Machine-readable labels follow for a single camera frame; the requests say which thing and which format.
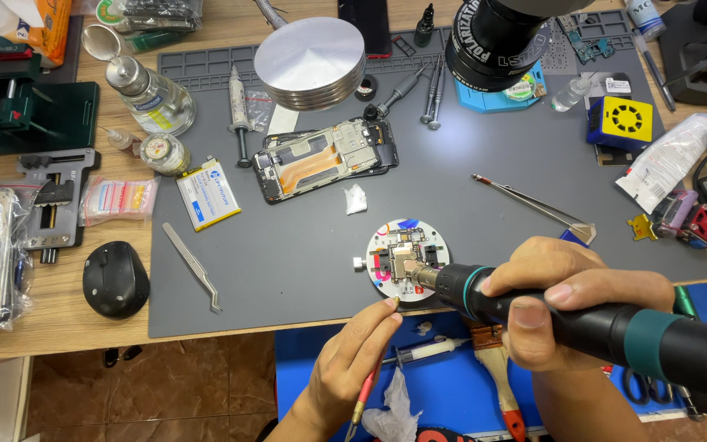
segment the blue holder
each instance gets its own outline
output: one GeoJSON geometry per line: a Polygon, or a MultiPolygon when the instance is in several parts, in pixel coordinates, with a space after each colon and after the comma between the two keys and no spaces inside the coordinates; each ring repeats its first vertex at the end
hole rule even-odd
{"type": "MultiPolygon", "coordinates": [[[[544,84],[546,90],[547,83],[545,83],[545,74],[542,72],[541,63],[537,62],[529,70],[529,73],[534,77],[537,83],[544,84]]],[[[457,89],[457,102],[459,102],[459,105],[478,113],[523,110],[539,101],[539,98],[515,101],[507,97],[503,92],[479,92],[478,90],[464,86],[457,80],[454,80],[454,85],[455,89],[457,89]]]]}

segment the hand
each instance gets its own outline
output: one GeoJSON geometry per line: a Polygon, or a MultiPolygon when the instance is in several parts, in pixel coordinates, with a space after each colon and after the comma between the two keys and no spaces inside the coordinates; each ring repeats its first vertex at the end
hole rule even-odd
{"type": "MultiPolygon", "coordinates": [[[[611,270],[596,253],[568,241],[532,237],[482,282],[485,296],[512,289],[547,289],[545,301],[570,311],[607,302],[637,304],[672,311],[673,284],[652,271],[611,270]]],[[[555,344],[550,311],[536,298],[511,303],[504,346],[515,363],[527,370],[588,370],[606,363],[555,344]]]]}
{"type": "Polygon", "coordinates": [[[402,324],[393,299],[365,308],[321,349],[309,385],[291,412],[325,438],[351,418],[362,384],[378,367],[389,339],[402,324]]]}

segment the scissors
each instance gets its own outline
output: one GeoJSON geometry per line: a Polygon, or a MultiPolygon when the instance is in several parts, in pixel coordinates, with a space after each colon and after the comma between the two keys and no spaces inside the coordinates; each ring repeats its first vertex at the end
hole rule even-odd
{"type": "Polygon", "coordinates": [[[659,382],[653,377],[636,374],[631,368],[624,368],[621,383],[626,397],[637,405],[648,405],[652,399],[660,404],[673,402],[673,387],[670,384],[664,383],[664,396],[659,396],[659,382]],[[632,377],[637,380],[639,397],[635,397],[632,393],[632,377]]]}

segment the battery packs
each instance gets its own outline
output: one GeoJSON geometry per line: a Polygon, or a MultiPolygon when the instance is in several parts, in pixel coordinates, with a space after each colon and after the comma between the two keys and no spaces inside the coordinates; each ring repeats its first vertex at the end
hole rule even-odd
{"type": "Polygon", "coordinates": [[[196,232],[242,211],[236,203],[220,161],[208,161],[176,180],[196,232]]]}

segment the syringe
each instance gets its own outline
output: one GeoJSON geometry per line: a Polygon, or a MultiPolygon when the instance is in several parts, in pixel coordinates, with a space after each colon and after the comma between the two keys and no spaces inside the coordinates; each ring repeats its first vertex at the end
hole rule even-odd
{"type": "Polygon", "coordinates": [[[381,365],[397,363],[398,367],[402,368],[407,363],[416,362],[420,359],[429,358],[430,356],[440,355],[442,353],[453,352],[455,348],[461,346],[467,339],[449,339],[443,338],[443,341],[427,342],[414,347],[395,348],[394,352],[397,356],[386,358],[381,361],[381,365]]]}

